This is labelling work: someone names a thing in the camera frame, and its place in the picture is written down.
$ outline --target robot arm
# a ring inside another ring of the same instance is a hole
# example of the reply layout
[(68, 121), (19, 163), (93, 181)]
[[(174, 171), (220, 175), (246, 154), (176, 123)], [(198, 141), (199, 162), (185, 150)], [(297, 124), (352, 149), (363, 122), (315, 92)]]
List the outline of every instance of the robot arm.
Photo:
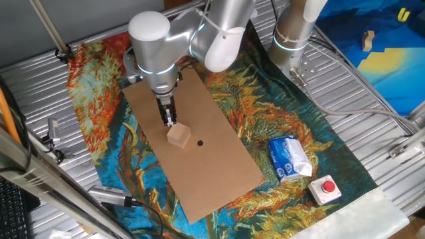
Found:
[(157, 98), (164, 125), (177, 123), (174, 105), (179, 79), (175, 64), (190, 54), (212, 72), (227, 69), (236, 59), (245, 26), (255, 0), (214, 0), (208, 19), (200, 11), (186, 11), (174, 21), (161, 13), (147, 11), (129, 22), (129, 35), (139, 69), (132, 67), (132, 55), (124, 56), (130, 82), (141, 76)]
[[(238, 55), (255, 2), (214, 0), (208, 17), (198, 9), (189, 9), (170, 22), (161, 13), (146, 11), (129, 22), (128, 32), (139, 69), (133, 67), (133, 56), (126, 54), (127, 77), (131, 83), (137, 77), (148, 83), (157, 98), (164, 125), (171, 127), (177, 123), (173, 95), (179, 69), (175, 63), (190, 54), (212, 72), (226, 70)], [(290, 69), (301, 64), (308, 38), (326, 2), (291, 0), (291, 6), (280, 15), (269, 56), (287, 77)]]

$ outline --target white cloth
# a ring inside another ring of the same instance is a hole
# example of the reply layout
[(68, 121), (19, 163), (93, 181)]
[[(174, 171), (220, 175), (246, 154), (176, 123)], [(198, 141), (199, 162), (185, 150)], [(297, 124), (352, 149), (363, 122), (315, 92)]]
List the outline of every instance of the white cloth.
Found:
[(408, 223), (406, 215), (376, 188), (291, 239), (388, 238)]
[(52, 233), (50, 233), (50, 236), (48, 239), (71, 239), (72, 233), (71, 232), (62, 232), (58, 230), (52, 230)]

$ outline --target brown cardboard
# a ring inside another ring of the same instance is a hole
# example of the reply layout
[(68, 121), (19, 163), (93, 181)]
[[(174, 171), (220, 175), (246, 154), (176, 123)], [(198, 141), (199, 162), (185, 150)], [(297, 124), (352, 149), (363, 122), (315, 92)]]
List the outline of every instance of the brown cardboard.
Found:
[(191, 128), (184, 149), (167, 141), (155, 97), (145, 82), (123, 90), (133, 113), (180, 200), (190, 224), (265, 182), (194, 70), (184, 70), (174, 99), (177, 121)]

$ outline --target tissue box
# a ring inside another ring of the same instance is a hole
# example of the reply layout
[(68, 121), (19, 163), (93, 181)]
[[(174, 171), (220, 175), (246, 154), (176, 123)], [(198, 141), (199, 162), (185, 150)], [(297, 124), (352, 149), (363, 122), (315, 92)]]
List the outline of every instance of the tissue box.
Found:
[(295, 136), (272, 139), (268, 148), (281, 182), (311, 176), (313, 166)]

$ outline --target colorful tapestry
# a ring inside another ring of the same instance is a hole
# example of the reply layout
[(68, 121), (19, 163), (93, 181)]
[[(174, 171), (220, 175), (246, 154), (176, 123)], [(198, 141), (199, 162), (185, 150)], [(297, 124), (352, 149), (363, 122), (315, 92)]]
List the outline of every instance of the colorful tapestry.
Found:
[[(157, 210), (164, 238), (290, 238), (377, 187), (320, 111), (271, 63), (249, 23), (228, 70), (211, 73), (201, 64), (195, 70), (267, 182), (190, 225), (122, 93), (129, 86), (122, 64), (129, 46), (127, 33), (81, 44), (70, 62), (68, 91), (102, 184), (128, 190)], [(283, 135), (300, 140), (312, 177), (278, 181), (268, 142)], [(307, 186), (325, 175), (342, 197), (317, 206)], [(158, 230), (148, 210), (116, 211), (140, 238), (150, 238), (143, 234), (148, 228)]]

